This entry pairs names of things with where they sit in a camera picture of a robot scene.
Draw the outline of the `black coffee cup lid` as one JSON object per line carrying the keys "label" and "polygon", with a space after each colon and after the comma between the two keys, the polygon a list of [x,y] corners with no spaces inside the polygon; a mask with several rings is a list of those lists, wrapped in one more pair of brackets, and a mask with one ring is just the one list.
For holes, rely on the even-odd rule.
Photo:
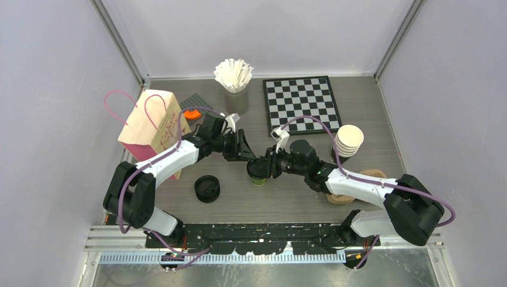
{"label": "black coffee cup lid", "polygon": [[268,160],[266,158],[256,158],[249,160],[246,165],[247,174],[251,179],[263,180],[269,177],[268,175]]}

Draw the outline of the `stack of black lids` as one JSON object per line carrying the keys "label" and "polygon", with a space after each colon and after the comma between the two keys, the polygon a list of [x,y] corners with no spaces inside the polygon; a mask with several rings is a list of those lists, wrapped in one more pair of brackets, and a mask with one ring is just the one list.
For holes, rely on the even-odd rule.
{"label": "stack of black lids", "polygon": [[203,203],[211,203],[220,195],[219,180],[212,175],[199,177],[194,183],[196,197]]}

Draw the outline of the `stack of paper cups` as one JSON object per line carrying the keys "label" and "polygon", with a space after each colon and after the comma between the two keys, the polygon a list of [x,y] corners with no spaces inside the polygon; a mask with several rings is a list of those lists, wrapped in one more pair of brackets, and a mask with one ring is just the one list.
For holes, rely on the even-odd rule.
{"label": "stack of paper cups", "polygon": [[348,124],[340,127],[335,135],[334,145],[331,147],[331,159],[333,163],[345,163],[354,156],[364,142],[362,130]]}

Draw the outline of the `green paper cup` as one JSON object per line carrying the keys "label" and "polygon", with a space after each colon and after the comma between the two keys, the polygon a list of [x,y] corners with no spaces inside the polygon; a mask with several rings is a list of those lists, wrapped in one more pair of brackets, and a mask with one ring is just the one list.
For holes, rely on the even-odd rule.
{"label": "green paper cup", "polygon": [[266,183],[267,178],[266,177],[251,176],[251,181],[256,186],[263,186]]}

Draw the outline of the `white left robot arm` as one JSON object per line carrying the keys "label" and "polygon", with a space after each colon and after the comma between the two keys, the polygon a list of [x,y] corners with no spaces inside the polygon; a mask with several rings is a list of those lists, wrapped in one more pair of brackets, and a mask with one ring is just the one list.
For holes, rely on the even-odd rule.
{"label": "white left robot arm", "polygon": [[146,228],[160,234],[170,248],[182,243],[179,219],[155,206],[155,191],[165,180],[213,152],[227,161],[248,161],[255,158],[243,129],[236,129],[238,114],[226,117],[206,114],[193,132],[180,142],[145,161],[120,163],[114,172],[103,200],[103,208],[113,213],[120,223],[133,228]]}

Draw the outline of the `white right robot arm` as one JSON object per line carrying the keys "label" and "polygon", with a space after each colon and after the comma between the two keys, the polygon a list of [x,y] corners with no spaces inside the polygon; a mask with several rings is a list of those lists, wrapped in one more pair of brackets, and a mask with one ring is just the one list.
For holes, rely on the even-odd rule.
{"label": "white right robot arm", "polygon": [[442,203],[416,177],[376,178],[348,171],[321,160],[306,140],[294,141],[288,151],[269,147],[265,157],[267,177],[295,174],[315,192],[350,196],[379,207],[374,212],[354,211],[347,217],[341,237],[348,245],[369,236],[397,234],[423,246],[445,213]]}

